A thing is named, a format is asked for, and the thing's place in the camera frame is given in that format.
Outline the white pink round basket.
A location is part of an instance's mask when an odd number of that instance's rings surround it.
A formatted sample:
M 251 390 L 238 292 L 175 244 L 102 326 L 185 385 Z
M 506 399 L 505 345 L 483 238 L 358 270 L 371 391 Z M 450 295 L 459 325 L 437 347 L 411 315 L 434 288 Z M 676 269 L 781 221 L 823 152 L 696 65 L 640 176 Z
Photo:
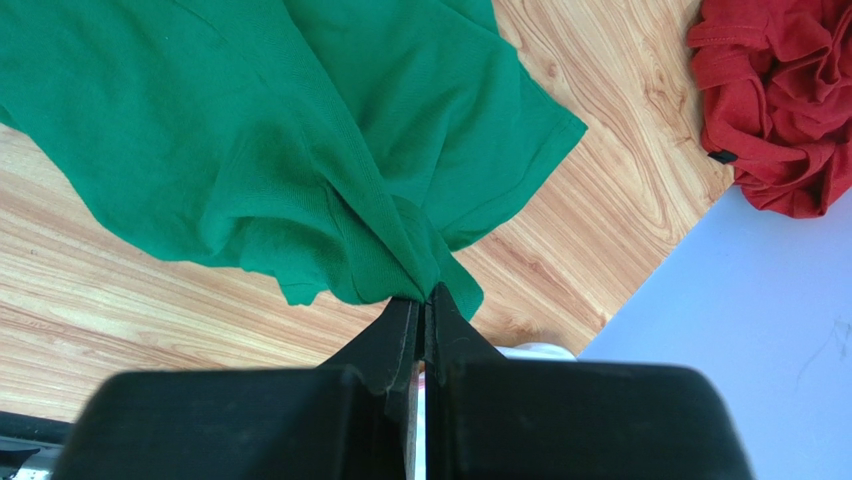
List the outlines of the white pink round basket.
M 549 343 L 524 343 L 515 347 L 496 346 L 508 359 L 536 361 L 575 361 L 576 357 L 566 348 Z

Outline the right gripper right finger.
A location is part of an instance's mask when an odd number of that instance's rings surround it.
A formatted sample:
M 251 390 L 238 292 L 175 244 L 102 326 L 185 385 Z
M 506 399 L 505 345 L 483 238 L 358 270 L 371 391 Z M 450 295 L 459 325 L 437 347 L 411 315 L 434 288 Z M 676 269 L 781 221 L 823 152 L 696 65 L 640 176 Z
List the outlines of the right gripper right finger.
M 749 479 L 711 382 L 681 366 L 511 360 L 444 286 L 424 307 L 430 479 Z

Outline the green t shirt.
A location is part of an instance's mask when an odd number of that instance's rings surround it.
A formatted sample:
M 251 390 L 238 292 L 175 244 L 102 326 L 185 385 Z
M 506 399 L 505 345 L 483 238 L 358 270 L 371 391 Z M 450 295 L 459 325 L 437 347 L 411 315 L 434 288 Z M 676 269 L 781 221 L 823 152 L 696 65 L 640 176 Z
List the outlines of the green t shirt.
M 424 300 L 585 133 L 488 1 L 5 1 L 1 121 L 106 229 L 275 278 L 292 305 Z

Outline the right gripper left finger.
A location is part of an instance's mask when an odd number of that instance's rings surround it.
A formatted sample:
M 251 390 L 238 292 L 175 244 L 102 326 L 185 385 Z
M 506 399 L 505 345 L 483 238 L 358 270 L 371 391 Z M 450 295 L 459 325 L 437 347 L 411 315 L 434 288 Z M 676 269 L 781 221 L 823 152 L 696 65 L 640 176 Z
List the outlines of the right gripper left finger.
M 307 369 L 113 376 L 74 425 L 57 479 L 412 479 L 418 303 L 394 299 Z

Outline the red t shirt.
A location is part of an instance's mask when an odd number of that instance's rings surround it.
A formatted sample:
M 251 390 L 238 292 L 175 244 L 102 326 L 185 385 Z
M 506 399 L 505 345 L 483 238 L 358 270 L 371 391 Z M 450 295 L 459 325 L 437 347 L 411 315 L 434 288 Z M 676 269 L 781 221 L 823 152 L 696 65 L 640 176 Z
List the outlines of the red t shirt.
M 689 29 L 701 145 L 756 209 L 825 215 L 851 188 L 851 4 L 702 3 Z

